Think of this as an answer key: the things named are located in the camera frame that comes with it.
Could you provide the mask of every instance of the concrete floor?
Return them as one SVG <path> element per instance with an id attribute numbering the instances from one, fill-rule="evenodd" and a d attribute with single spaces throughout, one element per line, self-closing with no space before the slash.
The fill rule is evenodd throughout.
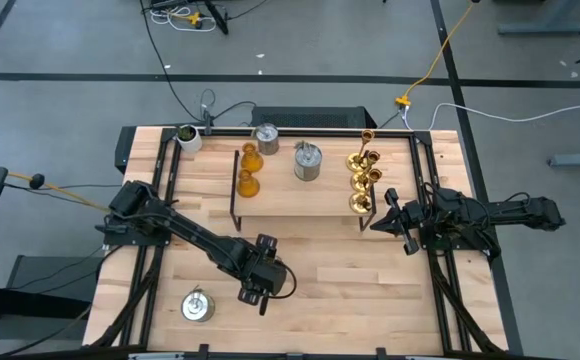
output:
<path id="1" fill-rule="evenodd" d="M 254 0 L 226 2 L 232 14 Z M 0 10 L 5 0 L 0 0 Z M 462 1 L 441 0 L 452 26 Z M 459 76 L 471 79 L 580 80 L 579 36 L 500 37 L 496 23 L 533 16 L 537 5 L 482 1 L 452 41 Z M 152 26 L 170 72 L 180 74 L 421 76 L 439 41 L 429 2 L 420 0 L 271 0 L 219 32 L 189 34 Z M 0 30 L 0 72 L 157 74 L 136 1 L 18 0 Z M 445 78 L 443 60 L 433 72 Z M 382 123 L 406 85 L 176 83 L 197 112 L 205 88 L 216 109 L 241 100 L 268 106 L 363 105 Z M 580 104 L 580 90 L 464 87 L 466 104 L 525 117 Z M 453 102 L 446 86 L 420 86 L 409 118 L 427 127 L 434 106 Z M 123 125 L 189 118 L 160 82 L 0 81 L 0 165 L 42 172 L 57 184 L 114 184 Z M 249 109 L 217 123 L 249 121 Z M 554 153 L 580 152 L 580 111 L 527 124 L 470 116 L 491 200 L 517 191 L 557 201 L 568 225 L 556 233 L 498 229 L 519 331 L 527 355 L 580 359 L 580 169 L 554 170 Z M 393 121 L 389 128 L 402 128 Z M 435 128 L 458 129 L 444 109 Z M 115 189 L 81 194 L 107 204 Z M 0 200 L 0 286 L 17 255 L 82 256 L 101 244 L 96 211 L 6 189 Z"/>

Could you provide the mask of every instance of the gold candlestick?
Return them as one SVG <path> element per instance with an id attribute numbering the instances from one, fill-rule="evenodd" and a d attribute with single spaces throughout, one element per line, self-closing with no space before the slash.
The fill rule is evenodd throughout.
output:
<path id="1" fill-rule="evenodd" d="M 350 208 L 357 214 L 367 214 L 372 210 L 372 200 L 368 195 L 374 183 L 381 179 L 383 174 L 379 169 L 372 169 L 368 173 L 368 186 L 364 192 L 358 192 L 350 196 Z"/>
<path id="2" fill-rule="evenodd" d="M 372 130 L 363 130 L 361 132 L 361 149 L 359 149 L 358 153 L 352 153 L 348 155 L 346 159 L 346 165 L 348 169 L 351 171 L 361 171 L 365 168 L 363 164 L 366 162 L 365 157 L 363 156 L 363 149 L 365 146 L 374 138 L 374 131 Z"/>
<path id="3" fill-rule="evenodd" d="M 364 192 L 368 186 L 368 173 L 372 170 L 372 166 L 379 161 L 381 155 L 376 151 L 368 153 L 367 166 L 363 171 L 356 172 L 350 177 L 350 185 L 355 191 Z"/>

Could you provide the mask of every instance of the tin can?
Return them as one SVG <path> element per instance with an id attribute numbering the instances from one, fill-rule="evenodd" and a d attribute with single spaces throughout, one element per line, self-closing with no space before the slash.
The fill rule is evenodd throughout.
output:
<path id="1" fill-rule="evenodd" d="M 208 321 L 214 314 L 214 300 L 202 290 L 194 290 L 183 299 L 181 313 L 190 321 Z"/>
<path id="2" fill-rule="evenodd" d="M 255 137 L 259 152 L 263 155 L 273 155 L 279 151 L 279 130 L 272 124 L 261 124 L 255 128 Z"/>
<path id="3" fill-rule="evenodd" d="M 294 153 L 294 173 L 303 181 L 312 181 L 319 176 L 321 171 L 321 160 L 323 158 L 321 149 L 314 144 L 305 141 L 297 143 L 297 151 Z"/>

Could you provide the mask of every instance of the wooden table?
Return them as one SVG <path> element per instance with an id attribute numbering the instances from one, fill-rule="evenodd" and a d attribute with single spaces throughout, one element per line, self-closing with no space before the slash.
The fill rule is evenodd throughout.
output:
<path id="1" fill-rule="evenodd" d="M 137 128 L 124 180 L 151 181 L 161 130 Z M 441 186 L 469 195 L 457 133 L 434 131 L 432 138 Z M 277 237 L 277 254 L 298 277 L 297 292 L 286 300 L 271 300 L 261 317 L 257 307 L 237 300 L 237 281 L 218 271 L 200 250 L 173 237 L 161 268 L 149 350 L 197 351 L 206 343 L 212 352 L 373 354 L 385 347 L 388 354 L 441 354 L 425 251 L 406 256 L 401 238 L 369 229 L 361 233 L 356 217 L 248 217 L 241 233 L 236 232 L 229 215 L 233 154 L 247 139 L 212 136 L 203 139 L 196 155 L 182 154 L 175 208 L 216 234 L 250 241 L 259 233 Z M 288 146 L 296 140 L 284 139 L 281 153 L 291 151 Z M 350 138 L 310 141 L 330 154 L 324 162 L 335 157 L 343 161 L 360 143 Z M 384 174 L 376 185 L 378 219 L 387 209 L 382 200 L 387 188 L 396 188 L 405 203 L 416 198 L 416 187 L 407 141 L 377 138 L 368 149 L 382 155 L 377 164 Z M 423 150 L 419 152 L 425 168 Z M 165 169 L 169 166 L 166 159 Z M 126 302 L 136 252 L 135 247 L 125 247 L 103 265 L 84 344 L 98 338 Z M 455 258 L 466 307 L 491 340 L 507 348 L 485 256 L 455 251 Z M 282 293 L 291 288 L 288 278 Z M 214 316 L 205 323 L 187 321 L 180 311 L 184 296 L 197 285 L 216 302 Z M 446 308 L 457 349 L 455 316 L 447 302 Z M 140 305 L 131 343 L 138 340 L 142 312 Z"/>

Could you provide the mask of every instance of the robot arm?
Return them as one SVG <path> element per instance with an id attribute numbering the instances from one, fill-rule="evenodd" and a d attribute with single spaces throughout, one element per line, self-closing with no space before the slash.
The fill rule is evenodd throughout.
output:
<path id="1" fill-rule="evenodd" d="M 410 229 L 434 229 L 436 234 L 449 237 L 459 233 L 467 242 L 485 243 L 484 247 L 489 248 L 496 246 L 483 231 L 490 225 L 521 224 L 532 229 L 554 231 L 565 224 L 555 202 L 545 197 L 531 198 L 525 194 L 525 200 L 508 199 L 483 204 L 452 189 L 433 188 L 431 195 L 431 204 L 410 201 L 401 208 L 396 190 L 388 189 L 385 199 L 390 209 L 370 229 L 395 236 L 404 235 L 404 249 L 406 254 L 412 255 L 419 246 L 410 236 Z"/>
<path id="2" fill-rule="evenodd" d="M 276 238 L 260 234 L 253 245 L 242 238 L 218 236 L 177 213 L 171 205 L 159 199 L 150 184 L 127 182 L 110 203 L 112 214 L 105 228 L 118 233 L 132 227 L 147 236 L 160 231 L 177 235 L 205 251 L 219 270 L 239 280 L 238 298 L 247 304 L 258 305 L 263 297 L 265 307 L 267 298 L 279 293 L 287 267 L 275 257 Z"/>

